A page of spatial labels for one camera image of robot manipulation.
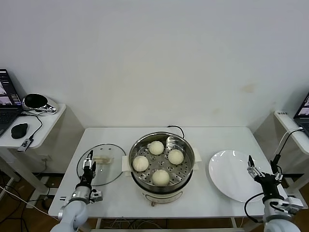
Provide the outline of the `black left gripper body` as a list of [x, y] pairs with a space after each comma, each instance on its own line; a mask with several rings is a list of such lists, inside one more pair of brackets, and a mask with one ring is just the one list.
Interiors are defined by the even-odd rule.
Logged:
[[84, 174], [80, 177], [80, 185], [90, 188], [94, 177], [95, 173], [91, 169], [84, 169]]

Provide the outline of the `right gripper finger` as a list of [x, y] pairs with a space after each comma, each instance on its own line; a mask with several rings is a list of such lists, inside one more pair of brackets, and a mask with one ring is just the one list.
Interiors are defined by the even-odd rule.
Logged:
[[255, 167], [254, 161], [251, 156], [248, 157], [247, 171], [254, 180], [258, 180], [262, 177], [262, 173]]
[[277, 170], [275, 173], [268, 174], [268, 183], [271, 185], [279, 185], [282, 181], [283, 174]]

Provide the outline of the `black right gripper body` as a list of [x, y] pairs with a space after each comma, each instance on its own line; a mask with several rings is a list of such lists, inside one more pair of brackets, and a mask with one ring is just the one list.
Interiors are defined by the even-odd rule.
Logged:
[[259, 183], [263, 190], [263, 200], [280, 199], [281, 195], [277, 186], [280, 184], [275, 175], [256, 176], [255, 181]]

